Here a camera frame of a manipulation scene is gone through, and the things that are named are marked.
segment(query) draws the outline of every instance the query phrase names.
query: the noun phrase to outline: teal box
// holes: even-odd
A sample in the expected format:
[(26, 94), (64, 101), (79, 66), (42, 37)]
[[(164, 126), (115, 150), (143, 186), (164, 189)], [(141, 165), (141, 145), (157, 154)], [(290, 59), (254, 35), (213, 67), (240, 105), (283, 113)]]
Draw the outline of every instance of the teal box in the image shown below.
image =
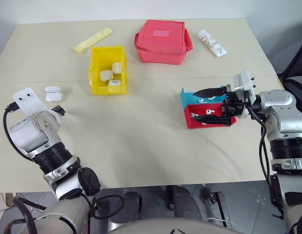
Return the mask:
[(194, 93), (185, 93), (184, 88), (182, 88), (180, 97), (182, 101), (182, 107), (185, 109), (187, 105), (194, 105), (194, 104), (200, 104), (200, 99), (203, 99), (203, 103), (222, 103), (226, 95), (223, 94), (222, 96), (215, 97), (214, 99), (208, 99), (208, 98), (201, 98), (201, 97), (196, 97), (193, 96)]

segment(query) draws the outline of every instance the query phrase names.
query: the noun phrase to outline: white table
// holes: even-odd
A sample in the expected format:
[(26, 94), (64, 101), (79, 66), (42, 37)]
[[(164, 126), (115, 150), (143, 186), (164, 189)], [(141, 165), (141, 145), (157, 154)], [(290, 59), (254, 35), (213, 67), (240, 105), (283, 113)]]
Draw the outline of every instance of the white table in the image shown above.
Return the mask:
[[(231, 127), (189, 130), (179, 93), (232, 83), (248, 69), (256, 92), (280, 89), (270, 62), (244, 19), (185, 19), (193, 43), (181, 65), (144, 64), (133, 37), (144, 20), (21, 24), (0, 57), (0, 192), (48, 191), (39, 167), (20, 157), (2, 128), (12, 94), (58, 85), (66, 110), (58, 132), (72, 154), (91, 167), (103, 188), (215, 183), (264, 179), (259, 159), (260, 126), (248, 119)], [(93, 96), (90, 52), (70, 48), (103, 27), (114, 33), (96, 46), (124, 45), (128, 93)], [(228, 51), (216, 58), (196, 37), (206, 29)], [(15, 112), (8, 125), (24, 118)]]

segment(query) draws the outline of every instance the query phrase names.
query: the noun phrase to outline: white earbud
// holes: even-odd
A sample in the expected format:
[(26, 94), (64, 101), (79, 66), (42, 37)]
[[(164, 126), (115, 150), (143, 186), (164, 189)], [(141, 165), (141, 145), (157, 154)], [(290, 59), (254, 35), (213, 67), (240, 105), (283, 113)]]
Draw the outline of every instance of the white earbud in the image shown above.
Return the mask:
[(207, 110), (206, 110), (206, 114), (207, 114), (207, 115), (211, 115), (211, 113), (214, 113), (214, 112), (215, 112), (214, 110), (210, 110), (210, 109), (207, 109)]
[(190, 113), (190, 115), (191, 115), (191, 117), (193, 118), (193, 117), (195, 117), (195, 116), (199, 116), (198, 114), (195, 114), (195, 113)]
[(202, 104), (202, 103), (207, 103), (207, 101), (204, 101), (203, 98), (199, 99), (199, 103)]

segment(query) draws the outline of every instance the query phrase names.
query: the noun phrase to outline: yellow plastic basket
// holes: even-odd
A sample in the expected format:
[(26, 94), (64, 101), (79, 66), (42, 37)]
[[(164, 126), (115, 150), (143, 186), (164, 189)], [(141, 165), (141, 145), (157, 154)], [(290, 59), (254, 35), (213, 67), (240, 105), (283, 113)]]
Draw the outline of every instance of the yellow plastic basket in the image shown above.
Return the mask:
[[(111, 70), (114, 62), (122, 63), (122, 73), (113, 75), (113, 79), (122, 81), (121, 86), (108, 86), (108, 81), (103, 82), (99, 79), (99, 73)], [(109, 95), (127, 93), (126, 65), (126, 53), (123, 46), (93, 47), (89, 68), (89, 83), (92, 94)]]

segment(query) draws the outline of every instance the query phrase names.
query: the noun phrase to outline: yellow wrapper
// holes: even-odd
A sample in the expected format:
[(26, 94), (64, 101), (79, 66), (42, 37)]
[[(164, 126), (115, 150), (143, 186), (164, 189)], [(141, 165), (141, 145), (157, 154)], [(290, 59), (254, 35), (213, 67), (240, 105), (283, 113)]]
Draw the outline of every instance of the yellow wrapper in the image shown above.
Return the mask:
[(105, 27), (104, 29), (100, 30), (99, 32), (93, 34), (90, 38), (87, 38), (77, 46), (72, 47), (77, 53), (81, 54), (83, 50), (87, 49), (88, 47), (94, 45), (101, 39), (105, 38), (107, 35), (112, 33), (113, 30), (111, 28)]

